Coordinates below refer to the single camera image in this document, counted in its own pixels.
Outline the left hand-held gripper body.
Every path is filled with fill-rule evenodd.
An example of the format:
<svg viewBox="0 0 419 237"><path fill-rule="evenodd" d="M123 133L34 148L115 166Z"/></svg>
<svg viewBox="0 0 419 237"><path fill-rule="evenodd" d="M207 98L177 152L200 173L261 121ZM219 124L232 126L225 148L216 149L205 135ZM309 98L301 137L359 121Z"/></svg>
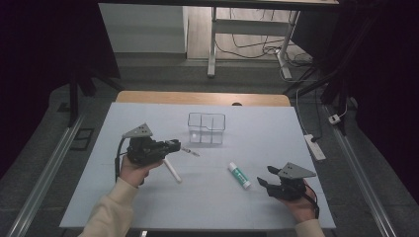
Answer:
<svg viewBox="0 0 419 237"><path fill-rule="evenodd" d="M150 165L163 160L171 152L172 142L152 139L152 131L144 123L123 134L129 139L126 156L135 165Z"/></svg>

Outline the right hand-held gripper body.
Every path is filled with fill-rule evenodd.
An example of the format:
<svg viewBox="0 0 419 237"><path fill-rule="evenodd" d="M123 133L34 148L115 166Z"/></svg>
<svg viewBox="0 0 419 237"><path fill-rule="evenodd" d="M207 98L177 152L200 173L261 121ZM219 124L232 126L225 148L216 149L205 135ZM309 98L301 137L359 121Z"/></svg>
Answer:
<svg viewBox="0 0 419 237"><path fill-rule="evenodd" d="M314 172L291 162L287 163L280 170L277 176L280 178L281 183L279 185L271 185L270 196L284 200L301 198L306 192L303 179L316 176Z"/></svg>

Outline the white pen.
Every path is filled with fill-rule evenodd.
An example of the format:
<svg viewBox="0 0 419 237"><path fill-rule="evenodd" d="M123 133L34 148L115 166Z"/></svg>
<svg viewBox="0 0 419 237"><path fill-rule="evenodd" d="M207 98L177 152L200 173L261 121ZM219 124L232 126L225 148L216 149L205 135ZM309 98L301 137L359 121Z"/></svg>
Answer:
<svg viewBox="0 0 419 237"><path fill-rule="evenodd" d="M170 161L169 161L169 160L167 160L167 159L164 159L163 161L164 161L165 166L166 166L166 167L167 167L167 169L169 170L169 172L172 174L172 176L173 176L173 177L174 177L174 179L176 180L176 182L177 182L178 184L181 184L181 183L182 183L182 179L181 179L181 177L179 176L179 174L177 173L177 171L174 169L174 167L172 166L172 164L170 163Z"/></svg>

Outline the white green glue stick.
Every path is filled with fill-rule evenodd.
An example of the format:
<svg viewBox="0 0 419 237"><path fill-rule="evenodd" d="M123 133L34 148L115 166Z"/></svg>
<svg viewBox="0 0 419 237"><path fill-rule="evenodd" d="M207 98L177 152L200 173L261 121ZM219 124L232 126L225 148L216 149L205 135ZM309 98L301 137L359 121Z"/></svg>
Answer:
<svg viewBox="0 0 419 237"><path fill-rule="evenodd" d="M235 163L230 162L228 165L228 170L243 189L248 189L251 186L248 178L243 174L243 172L237 167Z"/></svg>

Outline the clear plastic pen holder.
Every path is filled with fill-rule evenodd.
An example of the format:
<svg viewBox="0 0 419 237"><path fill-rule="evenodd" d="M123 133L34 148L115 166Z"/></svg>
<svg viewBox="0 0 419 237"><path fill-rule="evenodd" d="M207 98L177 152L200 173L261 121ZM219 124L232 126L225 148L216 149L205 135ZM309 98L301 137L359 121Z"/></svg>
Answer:
<svg viewBox="0 0 419 237"><path fill-rule="evenodd" d="M224 114L189 113L190 141L192 143L221 144L225 124Z"/></svg>

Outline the person's left hand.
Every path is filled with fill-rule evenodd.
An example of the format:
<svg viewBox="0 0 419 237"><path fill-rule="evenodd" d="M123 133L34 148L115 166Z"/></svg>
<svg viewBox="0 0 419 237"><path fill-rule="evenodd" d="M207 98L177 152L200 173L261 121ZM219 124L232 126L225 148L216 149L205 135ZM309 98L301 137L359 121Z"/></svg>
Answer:
<svg viewBox="0 0 419 237"><path fill-rule="evenodd" d="M157 168L162 164L162 161L158 161L156 163L141 167L131 163L125 156L121 165L120 178L131 186L137 188L144 182L144 179L149 175L149 172L152 169Z"/></svg>

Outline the person's right hand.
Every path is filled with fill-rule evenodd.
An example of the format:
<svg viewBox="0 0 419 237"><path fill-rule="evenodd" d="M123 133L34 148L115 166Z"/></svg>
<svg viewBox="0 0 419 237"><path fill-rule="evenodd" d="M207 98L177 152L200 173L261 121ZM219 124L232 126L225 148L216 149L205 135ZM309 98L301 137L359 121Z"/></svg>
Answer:
<svg viewBox="0 0 419 237"><path fill-rule="evenodd" d="M297 223L316 218L314 205L305 197L292 201L281 199L281 203L289 209Z"/></svg>

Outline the white power strip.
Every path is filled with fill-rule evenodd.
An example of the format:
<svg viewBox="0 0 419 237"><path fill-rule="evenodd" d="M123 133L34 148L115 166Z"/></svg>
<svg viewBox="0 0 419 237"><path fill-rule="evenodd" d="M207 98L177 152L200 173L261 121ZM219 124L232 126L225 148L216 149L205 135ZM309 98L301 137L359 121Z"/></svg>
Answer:
<svg viewBox="0 0 419 237"><path fill-rule="evenodd" d="M308 149L310 150L311 154L313 155L316 161L323 161L326 159L322 149L317 143L317 139L312 134L306 134L304 136Z"/></svg>

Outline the pale blue board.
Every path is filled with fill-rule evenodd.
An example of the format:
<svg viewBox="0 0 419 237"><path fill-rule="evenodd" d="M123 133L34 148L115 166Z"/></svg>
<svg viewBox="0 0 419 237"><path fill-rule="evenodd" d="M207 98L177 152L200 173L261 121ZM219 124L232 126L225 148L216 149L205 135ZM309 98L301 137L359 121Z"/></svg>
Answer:
<svg viewBox="0 0 419 237"><path fill-rule="evenodd" d="M189 113L224 114L221 144L192 143ZM96 201L115 183L115 158L126 150L124 133L146 123L156 140L178 139L184 151L168 155L182 179L165 166L150 172L134 199L133 227L144 230L277 231L295 225L289 210L269 197L257 177L271 184L278 177L267 166L292 162L307 170L313 161L292 107L193 106L113 103L61 227L82 228ZM233 162L251 186L243 189L228 170Z"/></svg>

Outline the black stand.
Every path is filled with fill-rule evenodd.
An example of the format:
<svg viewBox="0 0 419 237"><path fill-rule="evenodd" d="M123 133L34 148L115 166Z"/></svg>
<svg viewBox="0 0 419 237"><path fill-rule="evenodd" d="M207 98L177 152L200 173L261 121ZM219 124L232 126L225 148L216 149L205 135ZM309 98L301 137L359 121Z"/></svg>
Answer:
<svg viewBox="0 0 419 237"><path fill-rule="evenodd" d="M94 78L99 79L118 92L125 89L123 85L117 83L111 77L100 73L96 69L86 66L76 67L69 79L69 127L73 126L79 117L78 91L81 91L82 94L87 97L93 97L96 94L97 88L93 82Z"/></svg>
<svg viewBox="0 0 419 237"><path fill-rule="evenodd" d="M285 94L292 99L303 96L315 89L326 86L320 96L323 105L330 105L336 97L339 97L338 113L342 115L347 106L349 95L349 81L352 71L355 69L356 56L360 52L363 40L371 28L372 22L369 19L352 23L348 26L342 24L335 29L336 38L331 42L328 53L314 64L314 69L323 68L323 76L314 83L295 90L307 78L302 78L293 83Z"/></svg>

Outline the dark curtain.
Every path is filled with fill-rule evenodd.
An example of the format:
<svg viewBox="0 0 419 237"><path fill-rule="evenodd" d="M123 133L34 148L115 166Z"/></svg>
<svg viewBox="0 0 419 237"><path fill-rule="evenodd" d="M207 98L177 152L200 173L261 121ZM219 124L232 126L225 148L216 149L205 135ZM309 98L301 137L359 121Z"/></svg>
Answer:
<svg viewBox="0 0 419 237"><path fill-rule="evenodd" d="M350 61L356 120L419 202L419 0L338 0L339 12L303 11L293 41L331 71L369 17Z"/></svg>
<svg viewBox="0 0 419 237"><path fill-rule="evenodd" d="M120 71L100 0L0 0L0 178L40 124L49 95Z"/></svg>

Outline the black floor frame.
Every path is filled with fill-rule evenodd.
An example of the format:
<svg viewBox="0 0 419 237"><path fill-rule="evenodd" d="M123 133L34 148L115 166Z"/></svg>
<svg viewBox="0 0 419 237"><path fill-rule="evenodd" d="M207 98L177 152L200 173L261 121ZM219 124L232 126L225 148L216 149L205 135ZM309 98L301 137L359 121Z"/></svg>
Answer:
<svg viewBox="0 0 419 237"><path fill-rule="evenodd" d="M85 151L92 141L93 133L93 128L80 128L73 138L70 149L75 151Z"/></svg>

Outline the aluminium rail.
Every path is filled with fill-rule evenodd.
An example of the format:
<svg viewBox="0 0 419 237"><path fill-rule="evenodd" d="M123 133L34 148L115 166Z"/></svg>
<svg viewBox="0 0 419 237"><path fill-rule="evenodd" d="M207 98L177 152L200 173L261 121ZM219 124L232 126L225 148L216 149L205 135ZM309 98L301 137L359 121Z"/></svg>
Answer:
<svg viewBox="0 0 419 237"><path fill-rule="evenodd" d="M326 106L322 106L326 116L326 125L333 130L333 134L343 152L344 158L352 175L364 197L371 215L376 222L382 237L397 237L395 228L376 192L371 181L371 175L377 172L376 167L365 168L363 161L366 158L378 158L377 150L360 133L343 133L338 125L329 122L330 113Z"/></svg>
<svg viewBox="0 0 419 237"><path fill-rule="evenodd" d="M85 115L80 114L74 121L74 124L64 131L6 237L26 236L85 117Z"/></svg>

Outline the desk with white frame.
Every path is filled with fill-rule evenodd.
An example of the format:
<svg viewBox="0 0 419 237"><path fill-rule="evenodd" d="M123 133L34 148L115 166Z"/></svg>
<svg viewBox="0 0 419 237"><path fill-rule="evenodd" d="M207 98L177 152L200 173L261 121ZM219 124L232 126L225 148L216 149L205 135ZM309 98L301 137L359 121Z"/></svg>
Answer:
<svg viewBox="0 0 419 237"><path fill-rule="evenodd" d="M339 0L99 0L101 3L211 7L210 47L208 78L215 75L215 37L217 34L259 35L284 37L276 53L284 76L291 79L284 59L293 29L300 11L334 11L340 8ZM265 10L290 10L291 18L286 22L262 22L230 20L217 17L218 8L243 8Z"/></svg>

